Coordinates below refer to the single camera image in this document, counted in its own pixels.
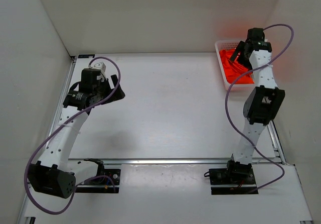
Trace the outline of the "orange shorts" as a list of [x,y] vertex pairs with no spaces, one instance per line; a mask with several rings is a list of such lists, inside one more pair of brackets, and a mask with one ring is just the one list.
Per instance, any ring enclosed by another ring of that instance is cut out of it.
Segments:
[[244,66],[239,64],[237,60],[233,62],[230,61],[234,50],[235,49],[219,51],[224,74],[228,83],[232,83],[237,77],[248,71]]

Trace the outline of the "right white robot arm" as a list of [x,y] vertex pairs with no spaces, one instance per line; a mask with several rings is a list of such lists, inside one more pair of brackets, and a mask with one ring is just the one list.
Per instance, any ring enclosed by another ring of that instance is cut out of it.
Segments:
[[239,42],[230,60],[237,60],[251,71],[255,87],[244,103],[245,125],[243,136],[228,161],[225,177],[236,184],[250,175],[252,157],[259,137],[270,121],[274,120],[284,98],[285,91],[279,89],[273,76],[272,47],[265,40],[262,28],[248,30],[247,39]]

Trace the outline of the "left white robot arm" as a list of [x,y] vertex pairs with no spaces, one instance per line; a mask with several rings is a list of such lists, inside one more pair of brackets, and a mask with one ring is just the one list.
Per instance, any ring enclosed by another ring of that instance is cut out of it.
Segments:
[[28,167],[27,178],[34,191],[66,199],[74,187],[86,179],[94,184],[103,182],[105,171],[101,160],[87,158],[72,165],[68,159],[82,125],[89,117],[90,111],[85,109],[109,94],[112,97],[107,102],[125,97],[120,87],[117,90],[110,87],[102,63],[82,70],[81,80],[70,87],[63,102],[58,122],[62,129],[49,141],[38,161]]

